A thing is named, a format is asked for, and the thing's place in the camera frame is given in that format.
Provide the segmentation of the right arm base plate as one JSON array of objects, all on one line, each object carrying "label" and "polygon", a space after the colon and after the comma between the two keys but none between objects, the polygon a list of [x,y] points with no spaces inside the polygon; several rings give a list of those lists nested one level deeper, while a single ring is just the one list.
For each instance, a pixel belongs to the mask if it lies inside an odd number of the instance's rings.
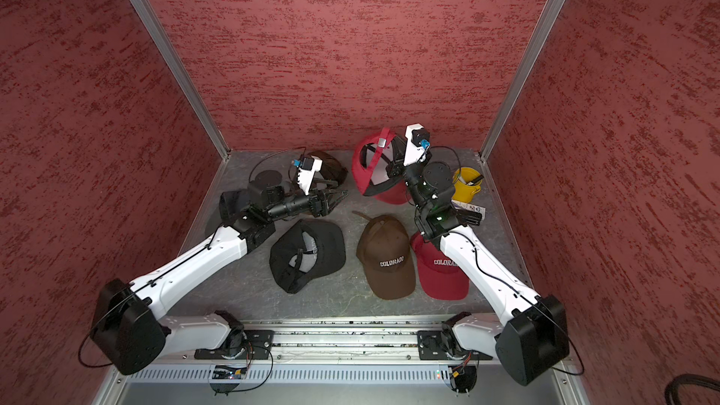
[{"label": "right arm base plate", "polygon": [[449,361],[461,363],[467,358],[471,361],[491,361],[493,355],[478,351],[468,351],[459,346],[446,332],[421,330],[416,333],[417,350],[422,361]]}]

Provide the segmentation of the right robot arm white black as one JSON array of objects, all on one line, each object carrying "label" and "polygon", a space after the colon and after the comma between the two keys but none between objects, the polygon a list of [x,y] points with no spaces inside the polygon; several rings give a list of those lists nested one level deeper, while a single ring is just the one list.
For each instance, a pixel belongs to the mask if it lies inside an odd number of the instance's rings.
[{"label": "right robot arm white black", "polygon": [[496,324],[472,313],[451,321],[445,332],[449,348],[495,357],[521,386],[554,369],[571,348],[564,305],[526,286],[481,243],[453,206],[453,174],[431,161],[427,138],[400,137],[392,147],[389,173],[408,189],[420,236],[457,265],[497,316]]}]

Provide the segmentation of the red cap with white logo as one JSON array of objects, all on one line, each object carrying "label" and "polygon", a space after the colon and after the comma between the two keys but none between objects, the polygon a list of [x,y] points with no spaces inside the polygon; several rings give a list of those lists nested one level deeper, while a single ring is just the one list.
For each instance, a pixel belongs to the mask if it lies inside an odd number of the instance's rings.
[{"label": "red cap with white logo", "polygon": [[417,232],[411,238],[423,291],[431,298],[459,301],[468,296],[470,281],[465,273]]}]

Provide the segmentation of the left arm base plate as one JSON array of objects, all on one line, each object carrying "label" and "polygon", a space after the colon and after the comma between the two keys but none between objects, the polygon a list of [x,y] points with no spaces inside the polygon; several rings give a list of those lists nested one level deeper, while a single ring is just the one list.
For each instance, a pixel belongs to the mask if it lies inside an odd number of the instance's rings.
[{"label": "left arm base plate", "polygon": [[232,330],[219,348],[198,349],[194,358],[229,362],[268,360],[274,337],[275,332],[272,330]]}]

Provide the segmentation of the black cap front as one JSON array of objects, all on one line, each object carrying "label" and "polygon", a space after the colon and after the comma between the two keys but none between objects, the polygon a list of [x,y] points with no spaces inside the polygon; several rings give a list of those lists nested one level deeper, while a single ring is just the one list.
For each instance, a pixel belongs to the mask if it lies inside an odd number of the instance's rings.
[{"label": "black cap front", "polygon": [[315,279],[332,275],[346,263],[341,228],[333,222],[299,220],[271,247],[269,267],[277,286],[297,294]]}]

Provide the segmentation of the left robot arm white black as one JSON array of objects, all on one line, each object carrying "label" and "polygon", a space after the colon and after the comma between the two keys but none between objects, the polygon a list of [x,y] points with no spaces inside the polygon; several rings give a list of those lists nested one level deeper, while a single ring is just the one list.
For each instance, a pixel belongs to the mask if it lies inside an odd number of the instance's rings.
[{"label": "left robot arm white black", "polygon": [[275,232],[277,221],[303,213],[326,217],[347,195],[330,186],[290,194],[272,182],[222,193],[219,226],[206,240],[130,283],[113,279],[101,289],[88,337],[123,375],[168,354],[200,350],[225,359],[249,356],[244,326],[231,313],[171,318],[170,309],[219,270],[260,247]]}]

